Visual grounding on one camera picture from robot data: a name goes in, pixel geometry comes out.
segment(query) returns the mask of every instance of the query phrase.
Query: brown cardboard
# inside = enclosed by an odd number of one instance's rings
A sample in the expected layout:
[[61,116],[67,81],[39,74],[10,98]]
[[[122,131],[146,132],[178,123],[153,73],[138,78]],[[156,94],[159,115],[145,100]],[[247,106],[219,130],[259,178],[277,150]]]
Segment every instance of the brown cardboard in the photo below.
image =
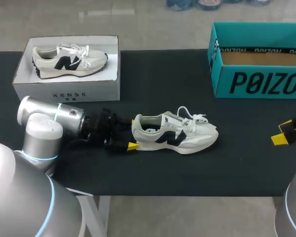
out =
[[296,54],[221,52],[224,65],[296,66]]

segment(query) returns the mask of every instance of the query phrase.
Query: white sneaker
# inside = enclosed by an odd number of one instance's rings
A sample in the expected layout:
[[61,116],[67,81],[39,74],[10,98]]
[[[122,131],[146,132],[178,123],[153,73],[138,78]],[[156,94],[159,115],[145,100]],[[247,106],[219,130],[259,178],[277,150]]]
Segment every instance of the white sneaker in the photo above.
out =
[[[180,109],[185,109],[191,119],[180,117]],[[218,132],[203,116],[191,116],[184,106],[179,107],[177,116],[171,112],[158,116],[137,115],[132,124],[132,133],[139,145],[137,150],[167,148],[191,154],[209,147],[217,140]]]
[[41,79],[65,75],[86,77],[100,71],[108,61],[102,51],[91,50],[89,46],[62,45],[53,49],[33,48],[33,64]]

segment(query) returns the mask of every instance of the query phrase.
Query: shoe sole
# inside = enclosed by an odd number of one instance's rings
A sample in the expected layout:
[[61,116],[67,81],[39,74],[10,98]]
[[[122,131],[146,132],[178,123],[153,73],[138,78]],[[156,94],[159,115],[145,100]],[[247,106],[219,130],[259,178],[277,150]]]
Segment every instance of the shoe sole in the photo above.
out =
[[108,63],[108,59],[102,67],[95,68],[89,71],[71,71],[71,70],[43,71],[38,69],[38,67],[34,63],[34,59],[32,59],[32,63],[35,67],[37,76],[41,79],[53,79],[53,78],[60,78],[63,76],[75,76],[77,78],[83,78],[83,77],[91,76],[103,70],[103,68]]
[[204,149],[210,147],[211,145],[213,145],[217,141],[217,138],[212,143],[204,144],[204,145],[198,146],[197,148],[194,148],[194,149],[180,148],[180,147],[169,145],[166,142],[165,143],[137,142],[137,144],[139,145],[139,147],[137,148],[137,151],[157,151],[157,150],[161,150],[161,149],[170,149],[170,150],[176,151],[177,153],[180,153],[182,155],[187,155],[187,154],[192,154],[195,152],[200,152],[201,150],[204,150]]

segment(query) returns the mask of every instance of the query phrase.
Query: white shoe box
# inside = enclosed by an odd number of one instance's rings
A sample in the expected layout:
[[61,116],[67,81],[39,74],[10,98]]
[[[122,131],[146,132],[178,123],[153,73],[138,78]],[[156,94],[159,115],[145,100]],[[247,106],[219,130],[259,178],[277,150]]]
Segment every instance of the white shoe box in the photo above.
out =
[[[108,54],[105,67],[93,75],[78,78],[62,76],[41,79],[32,63],[32,50],[37,46],[51,49],[60,44],[76,44]],[[119,100],[120,51],[117,36],[63,36],[30,38],[13,79],[20,100],[33,96],[45,102],[87,102]]]

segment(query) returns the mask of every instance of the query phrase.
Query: teal shoe box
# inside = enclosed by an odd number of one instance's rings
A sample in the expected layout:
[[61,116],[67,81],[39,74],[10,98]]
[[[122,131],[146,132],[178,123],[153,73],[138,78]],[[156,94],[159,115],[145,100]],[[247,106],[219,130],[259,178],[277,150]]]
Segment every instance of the teal shoe box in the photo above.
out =
[[296,66],[226,65],[225,52],[296,55],[296,23],[214,22],[208,49],[216,97],[296,99]]

